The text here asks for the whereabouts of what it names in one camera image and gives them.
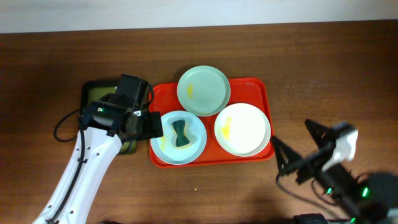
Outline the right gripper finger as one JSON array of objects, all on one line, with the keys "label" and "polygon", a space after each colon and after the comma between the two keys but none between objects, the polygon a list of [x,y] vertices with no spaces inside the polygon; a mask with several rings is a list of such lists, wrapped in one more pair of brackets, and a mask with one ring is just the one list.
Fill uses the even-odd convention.
[{"label": "right gripper finger", "polygon": [[279,174],[291,174],[302,165],[303,158],[276,136],[271,137]]},{"label": "right gripper finger", "polygon": [[334,149],[336,130],[314,120],[306,119],[305,126],[319,149]]}]

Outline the green yellow sponge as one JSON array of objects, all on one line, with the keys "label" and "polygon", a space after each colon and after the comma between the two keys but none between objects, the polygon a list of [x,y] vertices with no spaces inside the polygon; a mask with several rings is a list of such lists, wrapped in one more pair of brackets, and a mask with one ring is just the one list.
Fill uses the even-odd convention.
[{"label": "green yellow sponge", "polygon": [[175,147],[182,148],[190,144],[190,140],[185,134],[185,120],[177,120],[172,123],[172,128],[176,135]]}]

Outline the light blue plate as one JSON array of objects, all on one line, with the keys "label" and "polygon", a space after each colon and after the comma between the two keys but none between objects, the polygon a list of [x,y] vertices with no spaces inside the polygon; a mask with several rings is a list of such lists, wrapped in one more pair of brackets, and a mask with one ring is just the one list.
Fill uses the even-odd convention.
[{"label": "light blue plate", "polygon": [[[185,134],[190,140],[188,146],[175,147],[176,135],[172,123],[185,120]],[[172,111],[161,116],[164,135],[150,140],[154,154],[163,162],[171,165],[185,165],[197,159],[205,149],[206,128],[203,122],[187,111]]]}]

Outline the white plate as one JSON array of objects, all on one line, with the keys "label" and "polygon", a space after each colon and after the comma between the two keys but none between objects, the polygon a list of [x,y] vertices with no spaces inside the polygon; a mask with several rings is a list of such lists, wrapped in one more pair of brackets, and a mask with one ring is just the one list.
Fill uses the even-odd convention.
[{"label": "white plate", "polygon": [[235,103],[219,113],[214,133],[218,144],[226,152],[249,157],[259,154],[268,145],[271,124],[259,108],[247,103]]}]

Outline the mint green plate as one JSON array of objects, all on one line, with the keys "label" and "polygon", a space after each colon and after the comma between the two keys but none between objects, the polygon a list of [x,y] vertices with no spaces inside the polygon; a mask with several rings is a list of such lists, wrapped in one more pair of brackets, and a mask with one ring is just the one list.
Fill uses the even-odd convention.
[{"label": "mint green plate", "polygon": [[219,69],[199,65],[188,69],[177,83],[177,98],[182,107],[197,116],[219,113],[231,97],[231,86]]}]

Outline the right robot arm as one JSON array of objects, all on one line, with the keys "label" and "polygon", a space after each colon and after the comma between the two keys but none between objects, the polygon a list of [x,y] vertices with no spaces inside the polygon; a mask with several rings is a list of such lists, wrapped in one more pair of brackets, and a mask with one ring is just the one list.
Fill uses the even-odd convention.
[{"label": "right robot arm", "polygon": [[320,209],[337,206],[349,216],[348,223],[397,223],[397,176],[390,172],[365,172],[353,177],[342,165],[352,161],[356,152],[358,129],[349,123],[328,127],[308,119],[305,126],[318,146],[317,152],[302,157],[273,136],[278,173],[276,182],[295,173],[296,183],[318,183],[329,196],[322,204],[297,195],[285,187],[285,193]]}]

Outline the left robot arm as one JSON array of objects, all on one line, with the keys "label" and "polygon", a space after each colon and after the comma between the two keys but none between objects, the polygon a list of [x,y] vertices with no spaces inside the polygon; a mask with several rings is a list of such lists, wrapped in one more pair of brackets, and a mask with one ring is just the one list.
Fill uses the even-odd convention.
[{"label": "left robot arm", "polygon": [[48,204],[35,223],[85,223],[101,181],[125,142],[163,135],[155,93],[147,81],[123,74],[113,93],[78,113],[73,154]]}]

